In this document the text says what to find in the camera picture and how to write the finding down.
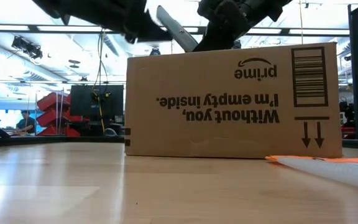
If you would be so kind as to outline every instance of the desk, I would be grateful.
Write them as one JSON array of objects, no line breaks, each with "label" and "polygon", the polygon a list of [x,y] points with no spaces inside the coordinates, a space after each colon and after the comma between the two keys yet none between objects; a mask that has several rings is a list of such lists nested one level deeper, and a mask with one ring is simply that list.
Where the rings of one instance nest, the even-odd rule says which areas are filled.
[{"label": "desk", "polygon": [[358,189],[347,185],[263,160],[126,157],[123,149],[0,147],[0,223],[358,223]]}]

